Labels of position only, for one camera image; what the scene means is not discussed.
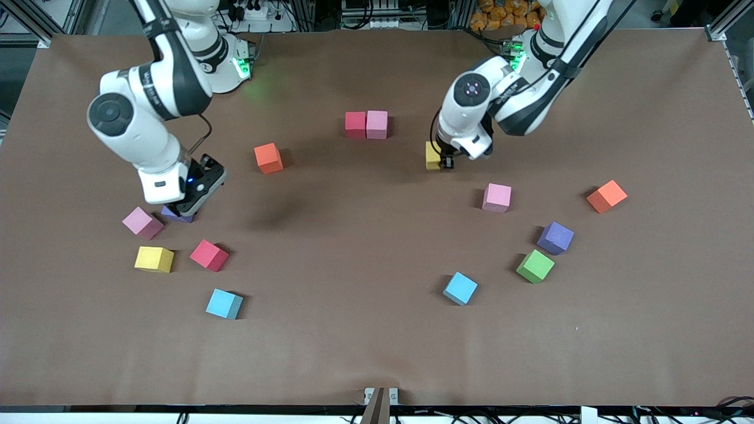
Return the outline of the light pink foam cube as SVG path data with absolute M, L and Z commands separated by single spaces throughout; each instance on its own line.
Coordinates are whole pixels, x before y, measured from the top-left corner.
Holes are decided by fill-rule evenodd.
M 129 213 L 122 223 L 135 236 L 143 240 L 152 240 L 164 228 L 164 223 L 141 207 L 136 207 Z
M 385 110 L 369 110 L 366 113 L 366 137 L 370 140 L 385 140 L 388 137 L 389 114 Z
M 490 183 L 485 188 L 481 208 L 503 214 L 511 207 L 511 195 L 511 186 Z

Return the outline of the deep pink foam cube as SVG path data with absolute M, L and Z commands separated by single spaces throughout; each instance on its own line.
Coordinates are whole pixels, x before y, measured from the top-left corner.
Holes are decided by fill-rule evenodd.
M 207 239 L 202 239 L 189 257 L 202 268 L 219 272 L 230 255 L 218 245 L 207 241 Z
M 345 113 L 344 131 L 348 139 L 366 139 L 367 113 L 364 111 Z

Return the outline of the orange foam cube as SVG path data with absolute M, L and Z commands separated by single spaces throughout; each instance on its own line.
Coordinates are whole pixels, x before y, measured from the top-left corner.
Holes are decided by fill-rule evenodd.
M 586 197 L 587 202 L 598 214 L 603 214 L 628 197 L 615 180 L 600 186 Z
M 272 174 L 285 169 L 281 153 L 275 143 L 267 143 L 254 148 L 256 164 L 262 174 Z

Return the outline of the cyan foam cube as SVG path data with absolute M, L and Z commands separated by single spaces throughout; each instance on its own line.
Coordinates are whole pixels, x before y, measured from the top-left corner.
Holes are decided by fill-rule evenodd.
M 243 296 L 216 288 L 211 293 L 205 312 L 221 319 L 235 320 L 242 308 L 242 303 Z
M 442 295 L 457 305 L 466 306 L 476 292 L 477 287 L 477 282 L 469 279 L 468 276 L 461 274 L 461 272 L 455 272 L 442 290 Z

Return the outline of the green foam cube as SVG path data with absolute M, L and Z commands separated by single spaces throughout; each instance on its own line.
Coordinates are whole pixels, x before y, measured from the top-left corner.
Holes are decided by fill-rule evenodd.
M 516 272 L 531 284 L 538 284 L 546 279 L 554 265 L 554 260 L 535 249 L 525 255 Z

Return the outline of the orange snack bags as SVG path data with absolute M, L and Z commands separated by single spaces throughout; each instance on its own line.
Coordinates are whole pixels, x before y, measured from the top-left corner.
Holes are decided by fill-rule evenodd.
M 508 26 L 538 29 L 547 14 L 539 0 L 477 0 L 468 26 L 474 31 Z

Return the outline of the metal equipment rack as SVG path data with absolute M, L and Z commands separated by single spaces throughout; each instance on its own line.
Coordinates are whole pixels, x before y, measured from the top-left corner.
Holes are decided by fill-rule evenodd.
M 343 27 L 358 30 L 426 28 L 426 0 L 340 0 Z

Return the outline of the white table edge strip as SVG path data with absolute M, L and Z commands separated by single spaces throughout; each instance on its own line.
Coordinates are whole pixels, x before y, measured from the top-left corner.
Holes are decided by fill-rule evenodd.
M 0 407 L 0 424 L 368 424 L 363 405 L 91 405 Z M 754 424 L 754 397 L 711 407 L 409 406 L 387 424 Z

